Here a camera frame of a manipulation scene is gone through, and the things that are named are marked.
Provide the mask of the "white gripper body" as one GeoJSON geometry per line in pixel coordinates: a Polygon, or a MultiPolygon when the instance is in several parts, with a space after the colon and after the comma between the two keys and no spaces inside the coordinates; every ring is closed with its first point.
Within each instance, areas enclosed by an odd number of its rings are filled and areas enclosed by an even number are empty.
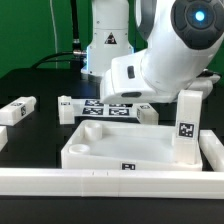
{"type": "Polygon", "coordinates": [[[181,90],[195,90],[206,98],[220,76],[205,70],[213,54],[203,51],[143,50],[112,60],[100,84],[106,104],[171,103],[181,90]]]}

